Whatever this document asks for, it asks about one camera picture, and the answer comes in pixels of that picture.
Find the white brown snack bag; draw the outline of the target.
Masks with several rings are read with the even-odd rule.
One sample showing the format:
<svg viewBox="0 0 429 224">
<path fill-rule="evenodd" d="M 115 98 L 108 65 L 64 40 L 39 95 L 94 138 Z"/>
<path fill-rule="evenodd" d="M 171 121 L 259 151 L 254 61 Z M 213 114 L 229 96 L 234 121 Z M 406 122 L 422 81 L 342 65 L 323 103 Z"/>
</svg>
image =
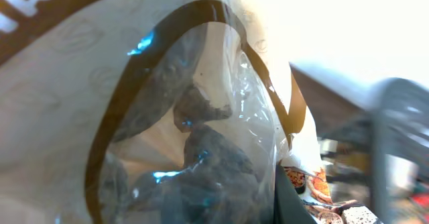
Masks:
<svg viewBox="0 0 429 224">
<path fill-rule="evenodd" d="M 312 173 L 295 167 L 285 167 L 284 172 L 305 210 L 317 223 L 383 224 L 381 219 L 359 201 L 333 202 L 323 167 Z"/>
<path fill-rule="evenodd" d="M 1 0 L 2 223 L 273 223 L 318 170 L 288 0 Z"/>
</svg>

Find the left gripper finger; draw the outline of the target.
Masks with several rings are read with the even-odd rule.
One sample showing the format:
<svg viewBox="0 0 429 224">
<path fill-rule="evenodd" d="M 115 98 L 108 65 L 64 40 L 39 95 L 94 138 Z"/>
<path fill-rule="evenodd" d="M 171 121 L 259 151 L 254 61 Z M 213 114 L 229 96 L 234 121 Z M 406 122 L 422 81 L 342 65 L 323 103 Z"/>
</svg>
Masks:
<svg viewBox="0 0 429 224">
<path fill-rule="evenodd" d="M 275 169 L 273 224 L 316 224 L 280 165 Z"/>
</svg>

